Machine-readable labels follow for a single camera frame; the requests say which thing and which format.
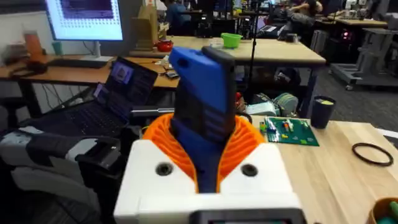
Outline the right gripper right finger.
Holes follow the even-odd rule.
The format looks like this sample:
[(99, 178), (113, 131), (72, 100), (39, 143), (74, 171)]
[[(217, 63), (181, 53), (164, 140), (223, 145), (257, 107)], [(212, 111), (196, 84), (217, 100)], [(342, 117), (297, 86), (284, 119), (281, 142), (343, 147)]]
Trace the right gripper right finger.
[(291, 193), (279, 148), (247, 119), (236, 116), (235, 128), (218, 165), (216, 191), (221, 194)]

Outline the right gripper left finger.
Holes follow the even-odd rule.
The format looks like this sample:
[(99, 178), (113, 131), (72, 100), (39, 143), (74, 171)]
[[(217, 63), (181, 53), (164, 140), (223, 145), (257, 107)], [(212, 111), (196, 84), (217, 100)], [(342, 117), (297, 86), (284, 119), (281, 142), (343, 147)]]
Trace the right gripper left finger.
[(172, 136), (172, 116), (156, 118), (133, 142), (113, 212), (116, 223), (188, 223), (197, 174)]

